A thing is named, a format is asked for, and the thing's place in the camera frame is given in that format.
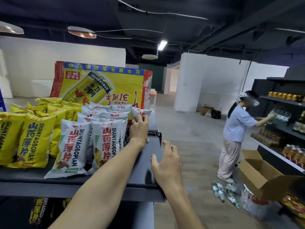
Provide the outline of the large yellow printed carton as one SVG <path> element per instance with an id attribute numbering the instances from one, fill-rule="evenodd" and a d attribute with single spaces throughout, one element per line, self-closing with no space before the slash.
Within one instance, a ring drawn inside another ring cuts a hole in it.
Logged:
<path id="1" fill-rule="evenodd" d="M 153 72 L 88 63 L 55 62 L 50 97 L 79 104 L 131 104 L 149 107 Z"/>

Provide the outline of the yellow packets on lower shelf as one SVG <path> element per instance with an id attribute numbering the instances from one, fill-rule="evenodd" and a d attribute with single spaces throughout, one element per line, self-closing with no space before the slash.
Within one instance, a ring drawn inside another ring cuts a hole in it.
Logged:
<path id="1" fill-rule="evenodd" d="M 72 198 L 35 197 L 29 224 L 37 226 L 51 225 L 67 208 L 71 200 Z"/>

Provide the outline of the black display shelf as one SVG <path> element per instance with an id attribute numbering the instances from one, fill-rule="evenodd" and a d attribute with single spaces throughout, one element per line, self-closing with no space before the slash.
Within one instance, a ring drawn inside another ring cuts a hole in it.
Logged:
<path id="1" fill-rule="evenodd" d="M 154 229 L 154 203 L 166 200 L 151 171 L 151 155 L 155 154 L 158 162 L 163 157 L 162 134 L 158 132 L 154 112 L 149 117 L 148 138 L 108 229 Z M 90 178 L 90 175 L 75 175 L 44 179 L 54 162 L 55 158 L 50 158 L 46 168 L 42 169 L 0 167 L 0 229 L 47 229 L 49 226 L 29 224 L 34 198 L 71 198 Z"/>

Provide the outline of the wrapped pack of clear bottles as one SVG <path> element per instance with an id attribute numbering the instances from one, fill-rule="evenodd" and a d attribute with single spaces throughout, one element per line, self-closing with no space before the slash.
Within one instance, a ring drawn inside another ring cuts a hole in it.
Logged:
<path id="1" fill-rule="evenodd" d="M 275 117 L 271 119 L 272 124 L 280 124 L 284 126 L 288 126 L 292 115 L 290 111 L 286 111 L 282 108 L 273 108 L 269 114 L 275 115 Z"/>

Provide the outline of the person's left hand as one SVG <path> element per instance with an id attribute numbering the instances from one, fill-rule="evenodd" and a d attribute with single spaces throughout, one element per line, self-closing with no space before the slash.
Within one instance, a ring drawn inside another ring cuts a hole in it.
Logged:
<path id="1" fill-rule="evenodd" d="M 149 124 L 143 122 L 134 123 L 134 120 L 132 120 L 132 125 L 129 130 L 130 140 L 145 146 L 148 139 L 148 128 Z"/>

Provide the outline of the person's right forearm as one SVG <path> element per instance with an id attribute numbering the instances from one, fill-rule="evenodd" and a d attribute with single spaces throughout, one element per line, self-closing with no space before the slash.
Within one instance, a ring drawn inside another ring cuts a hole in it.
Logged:
<path id="1" fill-rule="evenodd" d="M 164 190 L 164 193 L 172 208 L 178 229 L 205 229 L 183 187 L 172 187 Z"/>

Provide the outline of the cluster of plastic water bottles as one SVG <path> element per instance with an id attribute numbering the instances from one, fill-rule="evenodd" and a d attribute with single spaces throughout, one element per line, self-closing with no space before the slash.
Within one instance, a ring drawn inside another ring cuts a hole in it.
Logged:
<path id="1" fill-rule="evenodd" d="M 229 200 L 229 202 L 231 202 L 231 204 L 233 204 L 235 206 L 235 208 L 237 208 L 237 209 L 241 208 L 241 205 L 237 200 L 239 190 L 238 190 L 236 183 L 227 184 L 224 187 L 221 183 L 214 181 L 212 183 L 212 190 L 213 190 L 214 196 L 216 198 L 219 198 L 222 203 L 224 203 L 225 199 L 227 199 L 227 200 Z"/>

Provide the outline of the black wall shelf unit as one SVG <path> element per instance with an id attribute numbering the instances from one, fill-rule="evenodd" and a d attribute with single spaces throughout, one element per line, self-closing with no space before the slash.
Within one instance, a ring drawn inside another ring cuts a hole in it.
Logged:
<path id="1" fill-rule="evenodd" d="M 258 107 L 250 107 L 249 113 L 255 116 L 267 116 L 273 108 L 282 108 L 291 112 L 291 118 L 288 126 L 272 124 L 271 120 L 264 124 L 263 128 L 279 134 L 283 141 L 279 147 L 268 147 L 253 139 L 257 144 L 257 151 L 262 159 L 276 168 L 284 175 L 301 176 L 303 179 L 295 181 L 287 193 L 296 196 L 299 201 L 305 205 L 305 169 L 295 165 L 281 154 L 286 144 L 293 144 L 305 147 L 305 135 L 294 132 L 293 126 L 305 111 L 305 103 L 298 103 L 291 100 L 268 97 L 269 92 L 282 92 L 296 95 L 305 95 L 305 78 L 277 78 L 268 77 L 266 80 L 255 80 L 252 91 L 258 94 Z M 267 216 L 275 215 L 275 229 L 292 229 L 293 226 L 287 225 L 279 219 L 291 219 L 296 224 L 297 229 L 305 229 L 305 219 L 295 216 L 287 207 L 282 205 L 281 201 L 269 201 L 270 206 L 264 219 Z"/>

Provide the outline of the row of white chip packets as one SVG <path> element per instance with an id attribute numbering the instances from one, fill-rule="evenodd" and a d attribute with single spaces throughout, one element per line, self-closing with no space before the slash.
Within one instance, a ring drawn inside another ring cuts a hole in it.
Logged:
<path id="1" fill-rule="evenodd" d="M 98 111 L 94 116 L 78 113 L 78 120 L 62 120 L 59 153 L 44 179 L 93 174 L 124 148 L 128 111 Z"/>

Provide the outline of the white snack bag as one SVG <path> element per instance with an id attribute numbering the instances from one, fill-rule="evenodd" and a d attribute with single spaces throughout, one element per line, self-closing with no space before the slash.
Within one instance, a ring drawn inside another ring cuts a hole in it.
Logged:
<path id="1" fill-rule="evenodd" d="M 133 120 L 137 120 L 137 115 L 140 115 L 142 120 L 145 121 L 145 115 L 150 116 L 151 112 L 151 110 L 131 107 L 131 116 Z"/>

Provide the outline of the row of gold cans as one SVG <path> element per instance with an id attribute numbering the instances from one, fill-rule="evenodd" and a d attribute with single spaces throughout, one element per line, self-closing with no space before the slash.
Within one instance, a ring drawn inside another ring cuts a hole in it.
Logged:
<path id="1" fill-rule="evenodd" d="M 279 98 L 283 100 L 291 100 L 298 103 L 305 103 L 305 95 L 296 95 L 282 92 L 269 92 L 268 97 Z"/>

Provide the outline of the pile of yellow red packets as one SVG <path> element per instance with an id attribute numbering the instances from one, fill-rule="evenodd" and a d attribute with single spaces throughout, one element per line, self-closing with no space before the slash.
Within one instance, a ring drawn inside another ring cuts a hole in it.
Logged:
<path id="1" fill-rule="evenodd" d="M 282 205 L 287 207 L 295 216 L 305 219 L 305 205 L 291 193 L 286 193 L 281 201 Z"/>

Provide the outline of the small brown cardboard box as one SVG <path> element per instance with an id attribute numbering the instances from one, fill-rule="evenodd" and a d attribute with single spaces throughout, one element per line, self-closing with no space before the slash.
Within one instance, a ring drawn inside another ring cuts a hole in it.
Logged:
<path id="1" fill-rule="evenodd" d="M 204 105 L 200 110 L 200 115 L 205 116 L 206 114 L 212 114 L 213 111 L 214 111 L 214 107 L 209 107 Z"/>

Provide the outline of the shrink-wrapped white red pack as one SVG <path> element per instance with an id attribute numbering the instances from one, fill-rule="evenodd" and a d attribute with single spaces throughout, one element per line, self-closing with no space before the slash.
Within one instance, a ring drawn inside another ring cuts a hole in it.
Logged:
<path id="1" fill-rule="evenodd" d="M 240 205 L 247 215 L 257 220 L 263 220 L 269 209 L 270 202 L 259 200 L 247 188 L 247 186 L 243 184 L 243 190 L 240 196 Z"/>

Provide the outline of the row of yellow chip packets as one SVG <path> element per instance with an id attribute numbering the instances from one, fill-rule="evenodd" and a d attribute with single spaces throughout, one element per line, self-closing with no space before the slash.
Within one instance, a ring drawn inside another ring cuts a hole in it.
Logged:
<path id="1" fill-rule="evenodd" d="M 37 105 L 11 104 L 0 110 L 0 166 L 45 168 L 59 153 L 62 120 L 76 121 L 84 104 L 61 98 L 37 98 Z"/>

